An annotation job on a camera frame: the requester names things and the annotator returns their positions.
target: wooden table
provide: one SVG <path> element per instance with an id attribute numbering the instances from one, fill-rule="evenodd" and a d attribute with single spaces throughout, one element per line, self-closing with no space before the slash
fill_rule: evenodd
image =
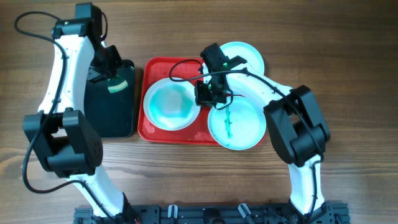
<path id="1" fill-rule="evenodd" d="M 53 46 L 18 34 L 26 11 L 74 16 L 64 0 L 0 3 L 0 223 L 71 223 L 87 205 L 74 186 L 47 195 L 21 180 L 34 114 L 50 78 Z M 218 42 L 252 44 L 271 79 L 309 86 L 331 131 L 322 164 L 327 200 L 349 204 L 353 223 L 398 222 L 398 5 L 389 1 L 132 1 L 96 3 L 107 15 L 107 43 L 143 68 L 152 57 L 197 57 Z M 23 29 L 49 35 L 54 20 L 30 16 Z M 133 204 L 286 202 L 287 165 L 269 138 L 247 151 L 151 144 L 136 133 L 104 141 L 108 174 Z M 47 189 L 64 180 L 33 155 L 29 178 Z"/>

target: wood grain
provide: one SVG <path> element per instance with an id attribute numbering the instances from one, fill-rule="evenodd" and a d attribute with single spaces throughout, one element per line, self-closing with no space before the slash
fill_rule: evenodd
<path id="1" fill-rule="evenodd" d="M 53 194 L 25 189 L 28 146 L 22 119 L 47 89 L 53 47 L 18 34 L 26 11 L 72 18 L 72 1 L 0 3 L 0 223 L 71 223 L 87 205 L 73 186 Z M 331 130 L 322 190 L 349 204 L 353 223 L 398 223 L 398 5 L 392 1 L 98 1 L 107 43 L 143 68 L 156 56 L 197 57 L 213 42 L 252 44 L 271 79 L 315 93 Z M 50 34 L 54 21 L 21 27 Z M 269 139 L 253 149 L 151 144 L 138 134 L 104 142 L 103 164 L 133 204 L 286 202 L 287 166 Z M 63 180 L 35 156 L 29 178 L 46 189 Z"/>

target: red tray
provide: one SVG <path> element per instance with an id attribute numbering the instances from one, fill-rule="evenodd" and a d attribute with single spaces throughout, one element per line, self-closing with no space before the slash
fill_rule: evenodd
<path id="1" fill-rule="evenodd" d="M 210 107 L 201 107 L 200 113 L 196 120 L 188 127 L 178 131 L 165 131 L 154 126 L 147 119 L 144 113 L 144 96 L 148 88 L 155 82 L 163 78 L 167 78 L 169 76 L 169 71 L 172 66 L 175 65 L 177 62 L 185 59 L 188 58 L 156 57 L 151 59 L 146 64 L 144 70 L 144 80 L 142 82 L 142 93 L 137 127 L 138 133 L 143 139 L 150 142 L 218 145 L 218 143 L 211 136 L 207 126 L 207 117 L 211 109 Z M 183 63 L 173 70 L 173 77 L 194 77 L 199 75 L 198 69 L 199 64 L 197 64 L 196 62 Z"/>

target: cable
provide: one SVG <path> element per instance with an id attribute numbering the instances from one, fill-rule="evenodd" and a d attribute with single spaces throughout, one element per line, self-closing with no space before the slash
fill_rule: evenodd
<path id="1" fill-rule="evenodd" d="M 108 35 L 108 20 L 107 20 L 107 18 L 106 18 L 105 13 L 104 13 L 104 12 L 101 12 L 101 13 L 102 13 L 102 15 L 104 16 L 104 19 L 105 19 L 105 33 L 104 33 L 104 35 L 101 37 L 101 41 L 104 41 L 104 40 L 106 39 L 106 36 Z"/>
<path id="2" fill-rule="evenodd" d="M 316 204 L 316 202 L 317 202 L 317 193 L 318 193 L 318 189 L 317 189 L 317 176 L 316 176 L 315 166 L 316 166 L 317 164 L 322 163 L 324 157 L 323 157 L 323 152 L 322 152 L 322 150 L 321 150 L 321 148 L 320 148 L 320 146 L 319 146 L 317 140 L 316 140 L 315 137 L 313 136 L 313 133 L 312 133 L 312 131 L 311 131 L 309 125 L 308 125 L 307 122 L 304 120 L 304 118 L 303 118 L 303 116 L 301 115 L 300 111 L 299 111 L 299 110 L 297 109 L 297 107 L 287 98 L 286 95 L 284 95 L 280 90 L 278 90 L 278 88 L 276 88 L 275 86 L 271 85 L 269 82 L 267 82 L 266 80 L 264 80 L 264 79 L 261 78 L 260 76 L 255 75 L 255 74 L 249 72 L 248 69 L 247 69 L 247 67 L 245 67 L 245 68 L 243 68 L 243 69 L 241 69 L 241 70 L 230 70 L 230 71 L 225 71 L 225 72 L 207 73 L 207 74 L 204 74 L 204 75 L 199 75 L 199 76 L 197 76 L 197 77 L 188 78 L 188 79 L 175 80 L 175 79 L 172 78 L 172 71 L 173 71 L 173 69 L 174 69 L 177 65 L 180 65 L 181 63 L 185 63 L 185 62 L 191 62 L 191 61 L 192 61 L 192 62 L 198 62 L 198 63 L 200 64 L 200 66 L 201 66 L 201 67 L 200 67 L 200 71 L 203 71 L 203 66 L 202 66 L 202 64 L 201 64 L 201 62 L 200 62 L 199 60 L 196 60 L 196 59 L 182 60 L 182 61 L 176 63 L 176 64 L 170 69 L 169 78 L 170 78 L 172 81 L 175 81 L 175 82 L 185 82 L 185 81 L 191 81 L 191 80 L 196 80 L 196 79 L 199 79 L 199 78 L 207 77 L 207 76 L 209 76 L 209 75 L 221 75 L 221 74 L 227 75 L 227 74 L 230 74 L 230 73 L 242 73 L 242 74 L 245 74 L 245 75 L 248 75 L 248 76 L 257 78 L 258 80 L 260 80 L 261 82 L 263 82 L 264 84 L 266 84 L 271 90 L 273 90 L 274 92 L 278 93 L 278 94 L 283 98 L 283 100 L 287 103 L 287 105 L 289 106 L 289 108 L 290 108 L 291 110 L 293 110 L 293 112 L 300 118 L 301 122 L 303 123 L 305 129 L 307 130 L 308 134 L 310 135 L 311 140 L 313 141 L 313 143 L 314 143 L 314 145 L 315 145 L 315 149 L 317 150 L 318 154 L 319 154 L 320 157 L 321 157 L 321 159 L 320 159 L 319 161 L 315 161 L 315 162 L 312 164 L 312 166 L 311 166 L 312 177 L 313 177 L 313 188 L 314 188 L 313 191 L 314 191 L 314 195 L 313 195 L 313 200 L 312 200 L 312 204 L 311 204 L 310 211 L 306 214 L 306 216 L 307 216 L 307 222 L 310 223 L 310 220 L 311 220 L 311 217 L 312 217 L 312 213 L 313 213 L 313 211 L 314 211 L 315 204 Z"/>
<path id="3" fill-rule="evenodd" d="M 61 51 L 61 53 L 62 53 L 62 70 L 61 70 L 60 81 L 59 81 L 59 83 L 58 83 L 58 87 L 57 87 L 57 90 L 56 90 L 56 92 L 55 92 L 55 96 L 54 96 L 53 103 L 52 103 L 52 106 L 51 106 L 51 108 L 50 108 L 50 111 L 49 111 L 49 113 L 47 114 L 47 116 L 45 117 L 45 119 L 43 120 L 42 124 L 40 125 L 39 130 L 37 130 L 37 132 L 35 133 L 35 135 L 34 135 L 32 141 L 30 142 L 30 145 L 29 145 L 29 147 L 28 147 L 28 149 L 27 149 L 27 151 L 26 151 L 25 158 L 24 158 L 24 163 L 23 163 L 23 166 L 22 166 L 22 178 L 23 178 L 24 184 L 25 184 L 26 188 L 28 188 L 28 190 L 30 190 L 30 191 L 33 192 L 33 193 L 37 193 L 37 194 L 47 194 L 47 193 L 51 193 L 51 192 L 54 192 L 54 191 L 56 191 L 56 190 L 58 190 L 58 189 L 61 189 L 62 187 L 68 186 L 68 185 L 70 185 L 70 184 L 81 184 L 81 186 L 88 192 L 88 194 L 90 195 L 90 197 L 95 201 L 95 204 L 97 204 L 97 206 L 99 206 L 99 208 L 103 211 L 103 213 L 104 213 L 111 221 L 113 221 L 114 223 L 117 223 L 117 222 L 115 221 L 115 219 L 113 219 L 112 216 L 108 213 L 108 211 L 106 211 L 106 210 L 104 209 L 103 205 L 102 205 L 102 204 L 98 201 L 98 199 L 94 196 L 94 194 L 93 194 L 92 191 L 88 188 L 88 186 L 86 185 L 86 183 L 85 183 L 84 181 L 81 181 L 81 180 L 71 180 L 71 181 L 65 182 L 65 183 L 63 183 L 63 184 L 60 184 L 60 185 L 58 185 L 58 186 L 56 186 L 56 187 L 54 187 L 54 188 L 48 189 L 48 190 L 38 190 L 38 189 L 35 189 L 35 188 L 33 188 L 33 186 L 31 186 L 31 184 L 29 183 L 29 180 L 28 180 L 28 178 L 27 178 L 27 165 L 28 165 L 29 157 L 30 157 L 30 154 L 32 153 L 33 147 L 35 146 L 35 144 L 36 144 L 36 142 L 37 142 L 37 139 L 38 139 L 38 137 L 39 137 L 39 133 L 41 133 L 41 132 L 43 131 L 44 127 L 46 127 L 48 121 L 50 120 L 51 116 L 53 115 L 53 112 L 54 112 L 55 108 L 57 107 L 57 104 L 58 104 L 59 98 L 60 98 L 60 94 L 61 94 L 61 90 L 62 90 L 62 85 L 63 85 L 64 79 L 65 79 L 66 69 L 67 69 L 67 53 L 65 52 L 65 50 L 63 49 L 63 47 L 62 47 L 58 42 L 54 41 L 54 40 L 51 39 L 51 38 L 44 37 L 44 36 L 39 35 L 39 34 L 33 34 L 33 33 L 30 33 L 30 32 L 23 31 L 23 30 L 21 30 L 21 29 L 18 27 L 18 22 L 19 22 L 19 20 L 22 19 L 23 17 L 28 16 L 28 15 L 31 15 L 31 14 L 46 15 L 46 16 L 50 16 L 50 17 L 52 17 L 52 18 L 54 18 L 54 19 L 56 19 L 56 20 L 60 20 L 60 18 L 58 18 L 58 17 L 55 16 L 55 15 L 49 14 L 49 13 L 47 13 L 47 12 L 40 12 L 40 11 L 25 12 L 25 13 L 21 14 L 20 16 L 18 16 L 17 19 L 15 19 L 14 28 L 15 28 L 16 31 L 18 31 L 18 32 L 21 33 L 21 34 L 28 35 L 28 36 L 30 36 L 30 37 L 36 37 L 36 38 L 39 38 L 39 39 L 42 39 L 42 40 L 46 40 L 46 41 L 49 41 L 49 42 L 53 43 L 54 45 L 56 45 L 56 46 L 60 49 L 60 51 Z"/>

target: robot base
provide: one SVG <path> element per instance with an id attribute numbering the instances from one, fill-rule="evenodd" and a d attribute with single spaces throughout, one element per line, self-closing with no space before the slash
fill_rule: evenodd
<path id="1" fill-rule="evenodd" d="M 175 207 L 173 213 L 177 218 L 171 218 L 169 211 Z M 206 208 L 220 211 L 221 218 L 227 224 L 288 224 L 302 223 L 302 217 L 289 203 L 271 203 L 266 205 L 240 206 L 194 206 L 194 207 L 160 207 L 158 205 L 134 205 L 132 208 L 139 214 L 140 220 L 135 224 L 203 224 L 203 212 Z M 346 203 L 325 202 L 312 215 L 311 223 L 316 224 L 350 224 L 349 211 Z M 90 208 L 76 208 L 73 224 L 109 224 L 108 218 L 93 216 Z"/>

